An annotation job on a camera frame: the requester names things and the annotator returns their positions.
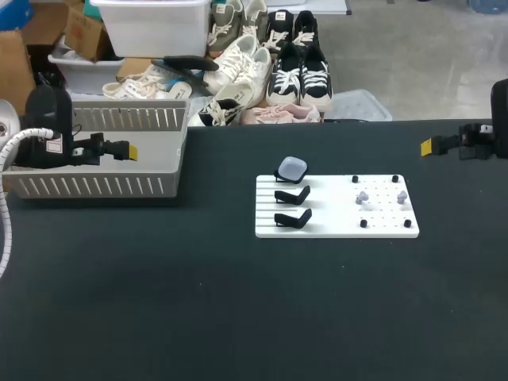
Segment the white board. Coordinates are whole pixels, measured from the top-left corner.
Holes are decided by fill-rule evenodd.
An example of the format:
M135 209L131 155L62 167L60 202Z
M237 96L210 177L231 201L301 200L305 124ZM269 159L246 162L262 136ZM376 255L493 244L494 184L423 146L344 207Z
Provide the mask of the white board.
M317 176L308 175L298 184L276 182L273 175L261 175L256 179L256 236L259 238L416 238L420 233L406 182L398 175ZM310 194L303 204L275 202L275 191L300 194L310 186ZM368 201L356 204L356 197L363 191ZM408 195L401 205L397 195ZM275 226L276 213L300 218L306 209L312 209L312 218L302 229ZM367 227L360 226L361 220ZM411 227L404 226L411 220Z

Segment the gray plastic basket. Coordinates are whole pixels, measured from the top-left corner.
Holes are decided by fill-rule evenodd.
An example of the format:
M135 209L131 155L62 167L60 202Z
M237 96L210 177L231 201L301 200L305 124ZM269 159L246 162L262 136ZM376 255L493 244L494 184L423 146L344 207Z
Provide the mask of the gray plastic basket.
M176 196L187 137L187 101L73 102L75 140L104 132L128 140L138 161L101 157L101 165L35 170L12 166L4 180L21 198L171 198Z

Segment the white plastic bin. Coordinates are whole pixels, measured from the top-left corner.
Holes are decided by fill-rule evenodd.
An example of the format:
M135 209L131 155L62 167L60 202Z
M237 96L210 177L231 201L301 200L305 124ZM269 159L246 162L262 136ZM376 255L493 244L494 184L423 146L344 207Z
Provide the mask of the white plastic bin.
M106 83L117 82L116 75L124 60L98 61L69 60L62 57L66 51L55 49L48 56L48 61L56 64L73 93L100 94Z
M90 0L120 57L204 56L210 0Z

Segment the pink sneaker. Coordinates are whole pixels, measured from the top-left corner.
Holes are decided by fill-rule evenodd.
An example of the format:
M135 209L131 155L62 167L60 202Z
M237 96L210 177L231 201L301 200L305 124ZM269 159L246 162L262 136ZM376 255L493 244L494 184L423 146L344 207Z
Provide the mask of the pink sneaker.
M318 123L321 120L316 106L301 107L292 103L262 109L255 107L242 113L242 125L278 125L282 123Z

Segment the white sneaker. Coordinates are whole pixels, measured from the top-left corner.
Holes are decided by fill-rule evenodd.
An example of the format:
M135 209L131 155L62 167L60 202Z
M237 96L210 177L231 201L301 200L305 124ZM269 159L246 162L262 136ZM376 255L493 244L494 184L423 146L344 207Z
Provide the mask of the white sneaker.
M244 66L244 57L252 56L256 50L257 38L252 34L237 38L214 60L219 65L218 70L205 73L203 80L208 83L208 91L217 94L221 89L233 83Z
M271 56L266 48L261 48L252 57L244 57L244 66L234 83L249 82L252 84L254 96L248 104L248 108L259 105L263 100L264 90L270 79L270 69Z
M251 102L253 95L254 88L251 83L233 83L219 91L187 125L190 127L230 125Z
M156 65L150 65L144 72L140 74L127 75L125 78L132 79L137 82L155 82L167 84L176 77L177 75L171 73L170 71L164 70L163 68Z
M156 82L126 79L122 83L107 83L102 93L112 99L172 99L166 86Z

